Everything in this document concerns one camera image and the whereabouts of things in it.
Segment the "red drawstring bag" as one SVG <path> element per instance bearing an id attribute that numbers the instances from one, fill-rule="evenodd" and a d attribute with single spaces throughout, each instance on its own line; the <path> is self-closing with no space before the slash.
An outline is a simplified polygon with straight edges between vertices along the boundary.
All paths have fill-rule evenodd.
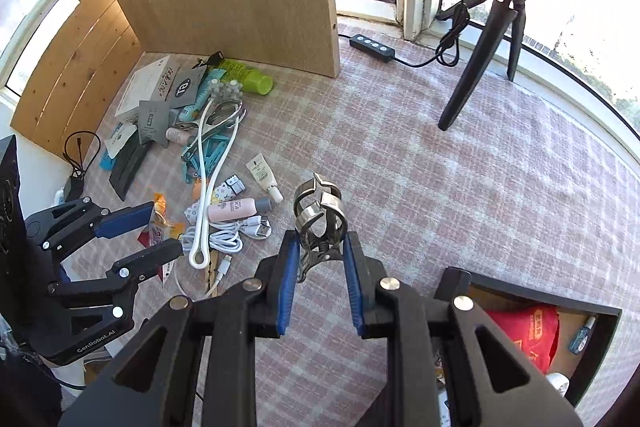
<path id="1" fill-rule="evenodd" d="M 487 314 L 541 373 L 549 372 L 560 335 L 560 317 L 554 306 L 537 305 Z"/>

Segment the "green lip balm stick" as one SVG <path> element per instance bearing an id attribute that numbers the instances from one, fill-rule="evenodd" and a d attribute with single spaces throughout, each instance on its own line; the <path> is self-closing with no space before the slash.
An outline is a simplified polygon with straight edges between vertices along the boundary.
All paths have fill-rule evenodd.
<path id="1" fill-rule="evenodd" d="M 580 329 L 578 329 L 575 336 L 570 340 L 567 347 L 568 351 L 570 351 L 572 355 L 580 355 L 582 351 L 585 350 L 596 322 L 597 317 L 595 315 L 591 315 L 591 317 L 588 317 L 585 323 L 580 326 Z"/>

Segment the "small white cream tube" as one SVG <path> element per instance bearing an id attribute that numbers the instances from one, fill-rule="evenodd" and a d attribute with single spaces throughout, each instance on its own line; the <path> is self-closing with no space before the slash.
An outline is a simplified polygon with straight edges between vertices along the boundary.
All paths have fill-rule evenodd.
<path id="1" fill-rule="evenodd" d="M 247 164 L 246 168 L 259 184 L 259 186 L 269 195 L 276 204 L 283 202 L 283 195 L 278 187 L 278 182 L 266 158 L 262 154 L 254 156 Z"/>

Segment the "metal eyelash curler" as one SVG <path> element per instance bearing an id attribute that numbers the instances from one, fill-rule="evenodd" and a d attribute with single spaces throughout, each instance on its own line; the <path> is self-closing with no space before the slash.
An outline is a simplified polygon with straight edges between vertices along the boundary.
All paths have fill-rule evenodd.
<path id="1" fill-rule="evenodd" d="M 316 265 L 343 260 L 348 222 L 341 190 L 316 172 L 296 188 L 293 209 L 300 245 L 297 282 L 303 283 Z"/>

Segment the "black sachet pack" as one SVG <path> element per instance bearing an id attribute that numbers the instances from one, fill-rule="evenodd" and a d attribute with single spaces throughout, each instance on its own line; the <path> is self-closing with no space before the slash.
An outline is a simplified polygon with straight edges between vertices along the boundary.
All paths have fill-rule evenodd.
<path id="1" fill-rule="evenodd" d="M 125 202 L 134 177 L 152 146 L 151 142 L 140 143 L 139 132 L 130 136 L 115 158 L 115 164 L 108 181 L 118 198 Z"/>

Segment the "white torn sachet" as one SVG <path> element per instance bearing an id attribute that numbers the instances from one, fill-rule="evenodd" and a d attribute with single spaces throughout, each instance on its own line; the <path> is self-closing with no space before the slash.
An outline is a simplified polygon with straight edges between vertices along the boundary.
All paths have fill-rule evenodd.
<path id="1" fill-rule="evenodd" d="M 111 138 L 105 141 L 106 153 L 109 158 L 116 158 L 128 140 L 136 133 L 137 126 L 132 122 L 119 122 Z"/>

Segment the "grey tea sachet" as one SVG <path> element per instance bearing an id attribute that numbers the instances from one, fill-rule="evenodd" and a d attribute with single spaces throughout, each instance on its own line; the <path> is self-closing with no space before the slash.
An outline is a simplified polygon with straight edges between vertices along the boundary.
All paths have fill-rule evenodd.
<path id="1" fill-rule="evenodd" d="M 138 107 L 138 135 L 141 145 L 155 142 L 168 147 L 166 131 L 170 124 L 170 103 L 165 101 L 141 101 Z"/>

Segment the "black tray box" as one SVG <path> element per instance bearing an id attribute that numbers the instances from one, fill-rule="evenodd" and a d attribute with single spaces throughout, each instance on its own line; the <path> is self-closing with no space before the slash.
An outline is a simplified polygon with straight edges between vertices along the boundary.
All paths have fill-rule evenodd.
<path id="1" fill-rule="evenodd" d="M 622 311 L 449 267 L 435 291 L 448 301 L 467 295 L 480 305 L 542 373 L 568 378 L 576 405 L 598 373 Z"/>

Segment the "pink labelled cosmetic bottle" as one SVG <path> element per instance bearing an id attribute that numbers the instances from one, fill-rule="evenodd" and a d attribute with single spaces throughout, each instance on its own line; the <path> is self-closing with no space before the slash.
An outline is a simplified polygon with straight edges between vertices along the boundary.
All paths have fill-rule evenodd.
<path id="1" fill-rule="evenodd" d="M 256 215 L 265 215 L 272 208 L 271 199 L 241 198 L 231 199 L 207 207 L 207 218 L 210 222 L 238 221 Z"/>

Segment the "teal clothespin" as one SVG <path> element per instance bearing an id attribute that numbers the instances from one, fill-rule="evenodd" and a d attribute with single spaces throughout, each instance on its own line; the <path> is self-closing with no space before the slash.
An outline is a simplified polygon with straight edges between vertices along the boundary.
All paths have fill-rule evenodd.
<path id="1" fill-rule="evenodd" d="M 222 153 L 227 148 L 230 136 L 225 134 L 213 134 L 202 140 L 202 153 L 206 176 L 210 176 L 217 167 Z M 198 143 L 187 146 L 182 155 L 182 176 L 186 184 L 192 184 L 201 179 L 200 153 L 198 153 Z"/>

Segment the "teal cream tube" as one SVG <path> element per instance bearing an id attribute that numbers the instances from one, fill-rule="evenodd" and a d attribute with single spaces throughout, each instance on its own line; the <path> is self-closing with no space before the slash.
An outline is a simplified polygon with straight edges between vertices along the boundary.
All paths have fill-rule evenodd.
<path id="1" fill-rule="evenodd" d="M 221 68 L 209 69 L 209 71 L 206 72 L 198 86 L 195 101 L 180 110 L 178 121 L 181 122 L 181 124 L 189 124 L 189 122 L 196 121 L 198 117 L 200 117 L 201 111 L 212 95 L 216 84 L 224 77 L 225 73 L 226 71 Z"/>

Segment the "white medicine box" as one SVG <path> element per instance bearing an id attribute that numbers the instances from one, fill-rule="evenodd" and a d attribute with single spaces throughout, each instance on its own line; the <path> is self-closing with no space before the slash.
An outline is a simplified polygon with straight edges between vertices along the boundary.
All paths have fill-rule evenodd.
<path id="1" fill-rule="evenodd" d="M 122 122 L 135 121 L 141 102 L 165 101 L 178 69 L 177 59 L 165 55 L 136 70 L 117 105 L 115 118 Z"/>

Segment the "grey Ta sachet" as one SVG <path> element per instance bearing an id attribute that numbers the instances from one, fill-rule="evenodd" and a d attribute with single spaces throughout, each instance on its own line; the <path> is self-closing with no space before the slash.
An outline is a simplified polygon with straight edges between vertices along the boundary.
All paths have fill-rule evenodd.
<path id="1" fill-rule="evenodd" d="M 198 66 L 178 72 L 166 98 L 170 108 L 186 107 L 195 102 L 206 69 L 206 66 Z"/>

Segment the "metal tongs clip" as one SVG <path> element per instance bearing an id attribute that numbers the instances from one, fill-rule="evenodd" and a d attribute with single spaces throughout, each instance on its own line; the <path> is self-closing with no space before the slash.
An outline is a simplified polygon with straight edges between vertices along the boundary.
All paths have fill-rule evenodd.
<path id="1" fill-rule="evenodd" d="M 181 158 L 187 161 L 198 151 L 198 140 L 205 143 L 211 136 L 230 129 L 236 120 L 242 121 L 246 115 L 246 107 L 242 101 L 227 101 L 210 106 L 196 123 L 195 138 L 183 149 Z"/>

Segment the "green tube bottle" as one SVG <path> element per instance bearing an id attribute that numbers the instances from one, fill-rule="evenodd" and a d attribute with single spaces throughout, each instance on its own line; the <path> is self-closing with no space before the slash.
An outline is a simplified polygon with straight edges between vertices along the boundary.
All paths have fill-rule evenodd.
<path id="1" fill-rule="evenodd" d="M 224 71 L 222 80 L 227 82 L 235 80 L 246 93 L 267 95 L 272 90 L 273 79 L 270 76 L 242 62 L 225 58 L 218 68 Z"/>

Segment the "plaid tablecloth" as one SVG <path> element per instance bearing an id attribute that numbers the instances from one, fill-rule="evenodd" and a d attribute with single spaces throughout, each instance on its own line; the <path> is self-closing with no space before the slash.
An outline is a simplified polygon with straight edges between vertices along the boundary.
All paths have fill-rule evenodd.
<path id="1" fill-rule="evenodd" d="M 639 171 L 581 122 L 486 75 L 446 132 L 440 112 L 461 72 L 378 63 L 341 39 L 335 78 L 255 65 L 274 79 L 247 114 L 219 175 L 264 197 L 246 163 L 265 156 L 284 197 L 272 235 L 247 241 L 219 290 L 254 274 L 294 228 L 296 187 L 314 172 L 342 191 L 349 230 L 387 273 L 431 297 L 451 265 L 622 310 L 576 407 L 608 413 L 639 364 Z M 258 426 L 350 426 L 385 381 L 385 341 L 352 326 L 343 265 L 295 291 L 280 340 L 258 340 Z"/>

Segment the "black tripod stand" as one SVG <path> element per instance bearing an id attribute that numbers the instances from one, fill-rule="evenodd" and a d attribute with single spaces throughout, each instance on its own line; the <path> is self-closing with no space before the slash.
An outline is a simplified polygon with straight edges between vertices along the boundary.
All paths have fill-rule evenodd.
<path id="1" fill-rule="evenodd" d="M 470 21 L 470 9 L 486 1 L 488 0 L 461 0 L 450 6 L 449 9 L 439 12 L 436 18 L 438 20 L 452 20 L 452 28 L 460 31 Z M 440 115 L 438 127 L 442 131 L 448 130 L 459 116 L 507 32 L 511 34 L 511 46 L 506 75 L 510 80 L 514 78 L 526 24 L 526 0 L 490 1 L 492 5 L 485 27 L 477 40 L 469 62 L 466 63 L 457 86 L 454 88 L 454 93 Z"/>

